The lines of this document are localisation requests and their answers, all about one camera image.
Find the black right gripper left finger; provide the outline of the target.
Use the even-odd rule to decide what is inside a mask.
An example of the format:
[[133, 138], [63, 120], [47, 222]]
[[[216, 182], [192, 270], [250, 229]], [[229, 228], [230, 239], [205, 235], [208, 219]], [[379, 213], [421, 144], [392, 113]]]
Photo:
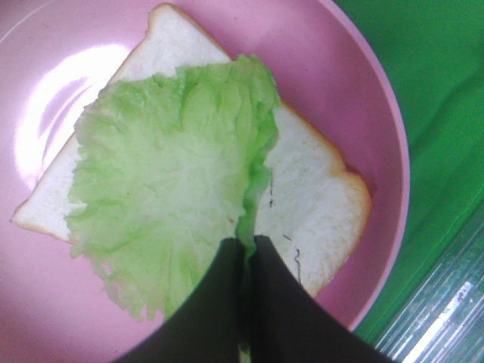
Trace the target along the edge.
[[117, 362], [239, 362], [237, 295], [242, 246], [219, 244], [191, 295], [162, 326]]

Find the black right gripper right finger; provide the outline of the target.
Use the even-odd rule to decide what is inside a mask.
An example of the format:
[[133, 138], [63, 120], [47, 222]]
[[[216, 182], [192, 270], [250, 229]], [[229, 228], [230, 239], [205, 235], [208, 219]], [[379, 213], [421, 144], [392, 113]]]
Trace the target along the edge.
[[251, 259], [252, 362], [391, 362], [330, 316], [290, 273], [270, 238]]

